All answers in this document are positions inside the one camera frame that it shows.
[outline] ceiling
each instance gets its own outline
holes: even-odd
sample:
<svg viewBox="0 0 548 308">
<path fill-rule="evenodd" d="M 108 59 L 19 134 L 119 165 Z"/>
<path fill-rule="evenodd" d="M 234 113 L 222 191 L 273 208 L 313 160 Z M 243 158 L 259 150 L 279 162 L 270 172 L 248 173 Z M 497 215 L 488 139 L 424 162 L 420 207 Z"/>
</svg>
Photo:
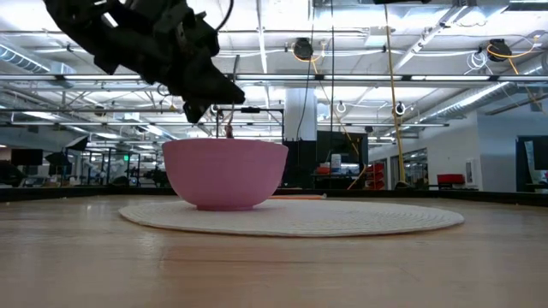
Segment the ceiling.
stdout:
<svg viewBox="0 0 548 308">
<path fill-rule="evenodd" d="M 195 12 L 205 11 L 206 21 L 213 26 L 219 24 L 229 6 L 228 0 L 188 0 Z M 391 34 L 391 48 L 394 63 L 403 58 L 403 53 L 419 39 L 424 38 L 429 29 L 435 27 L 449 10 L 447 2 L 435 2 L 433 5 L 391 5 L 389 24 L 395 28 Z M 321 74 L 387 74 L 389 57 L 382 52 L 386 44 L 385 21 L 382 6 L 337 7 L 333 24 L 335 39 L 331 39 L 331 13 L 326 8 L 315 9 L 313 13 L 307 1 L 291 0 L 236 0 L 235 8 L 228 23 L 219 33 L 221 53 L 213 59 L 214 64 L 225 73 L 231 73 L 235 55 L 241 55 L 239 74 L 306 74 L 308 62 L 296 61 L 291 52 L 285 52 L 285 46 L 291 46 L 299 37 L 311 37 L 318 56 L 317 63 Z M 517 65 L 539 55 L 546 47 L 548 35 L 548 12 L 546 11 L 503 11 L 504 7 L 485 7 L 472 9 L 458 22 L 440 31 L 429 40 L 416 55 L 412 56 L 398 71 L 398 74 L 487 74 L 484 70 L 472 70 L 469 57 L 480 46 L 485 47 L 489 39 L 505 39 L 515 54 L 530 50 L 534 35 L 536 47 L 526 56 L 516 58 Z M 103 74 L 92 62 L 93 58 L 68 36 L 59 33 L 55 22 L 45 11 L 41 0 L 4 0 L 0 2 L 0 43 L 4 42 L 21 48 L 38 61 L 63 62 L 75 69 L 78 74 Z M 265 62 L 261 60 L 259 18 L 265 31 Z M 67 45 L 74 52 L 66 51 Z M 511 74 L 508 62 L 488 62 L 494 74 Z M 28 74 L 28 72 L 0 61 L 2 74 Z M 132 74 L 126 68 L 119 68 L 117 74 Z M 18 82 L 24 91 L 32 92 L 36 84 Z M 331 87 L 325 85 L 325 91 L 331 95 Z M 285 86 L 269 86 L 270 101 L 266 102 L 264 84 L 242 85 L 247 94 L 246 105 L 283 108 Z M 444 100 L 466 90 L 466 87 L 430 86 L 397 87 L 396 100 L 413 106 L 419 116 L 421 112 L 435 108 Z M 35 92 L 36 95 L 54 103 L 62 101 L 61 92 Z M 169 108 L 174 105 L 180 109 L 180 98 L 163 98 L 156 92 L 91 92 L 84 98 L 78 98 L 81 92 L 67 92 L 73 101 L 71 107 L 93 107 L 97 104 L 109 108 Z M 316 89 L 320 104 L 327 104 L 320 87 Z M 379 86 L 336 86 L 335 100 L 348 105 L 339 115 L 343 121 L 386 122 L 391 118 L 392 92 L 389 87 Z M 82 114 L 88 121 L 106 121 L 92 114 Z M 142 121 L 170 122 L 186 121 L 184 114 L 143 112 Z M 272 121 L 271 115 L 236 114 L 234 121 Z M 203 129 L 191 127 L 164 127 L 166 132 L 177 138 L 201 136 Z M 237 127 L 238 135 L 279 135 L 280 127 Z"/>
</svg>

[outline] pink bowl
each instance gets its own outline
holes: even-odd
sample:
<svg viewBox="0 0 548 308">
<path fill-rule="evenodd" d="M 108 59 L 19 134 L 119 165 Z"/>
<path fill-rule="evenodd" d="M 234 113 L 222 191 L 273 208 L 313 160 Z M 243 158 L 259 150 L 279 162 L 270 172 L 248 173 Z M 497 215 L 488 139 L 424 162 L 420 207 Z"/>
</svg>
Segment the pink bowl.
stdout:
<svg viewBox="0 0 548 308">
<path fill-rule="evenodd" d="M 185 139 L 163 146 L 170 184 L 198 210 L 251 210 L 283 175 L 288 148 L 244 139 Z"/>
</svg>

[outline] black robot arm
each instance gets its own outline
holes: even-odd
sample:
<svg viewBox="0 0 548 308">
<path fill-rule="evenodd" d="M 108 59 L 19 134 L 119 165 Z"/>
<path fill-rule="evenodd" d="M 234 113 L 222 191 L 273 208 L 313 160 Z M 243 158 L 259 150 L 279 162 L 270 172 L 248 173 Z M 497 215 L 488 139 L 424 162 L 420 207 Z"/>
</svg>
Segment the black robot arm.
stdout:
<svg viewBox="0 0 548 308">
<path fill-rule="evenodd" d="M 243 104 L 245 93 L 212 63 L 217 31 L 185 0 L 45 0 L 57 26 L 107 74 L 123 65 L 181 96 L 188 121 L 211 104 Z"/>
</svg>

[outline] white placemat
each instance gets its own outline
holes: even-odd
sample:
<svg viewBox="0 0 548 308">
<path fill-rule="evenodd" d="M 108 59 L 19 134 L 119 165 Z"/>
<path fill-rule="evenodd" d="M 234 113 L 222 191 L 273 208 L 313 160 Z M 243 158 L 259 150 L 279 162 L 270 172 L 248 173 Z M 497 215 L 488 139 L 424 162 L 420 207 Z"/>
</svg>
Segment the white placemat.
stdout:
<svg viewBox="0 0 548 308">
<path fill-rule="evenodd" d="M 413 205 L 329 200 L 267 200 L 254 210 L 211 212 L 181 202 L 128 206 L 120 214 L 156 228 L 215 234 L 331 237 L 446 228 L 461 214 Z"/>
</svg>

